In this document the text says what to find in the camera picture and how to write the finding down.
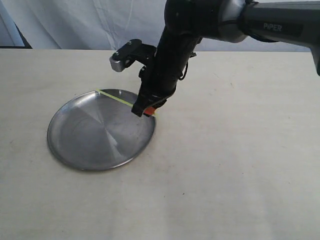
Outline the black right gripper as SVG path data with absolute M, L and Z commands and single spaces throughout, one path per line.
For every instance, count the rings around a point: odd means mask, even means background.
M 177 81 L 201 37 L 176 35 L 164 29 L 160 37 L 150 72 L 142 79 L 139 94 L 131 112 L 138 117 L 153 116 L 176 90 Z

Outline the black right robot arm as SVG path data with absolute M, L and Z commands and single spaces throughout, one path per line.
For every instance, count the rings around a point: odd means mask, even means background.
M 154 56 L 141 71 L 141 86 L 131 111 L 143 115 L 171 97 L 202 39 L 239 43 L 247 37 L 309 48 L 320 65 L 320 3 L 256 0 L 168 0 L 164 29 Z

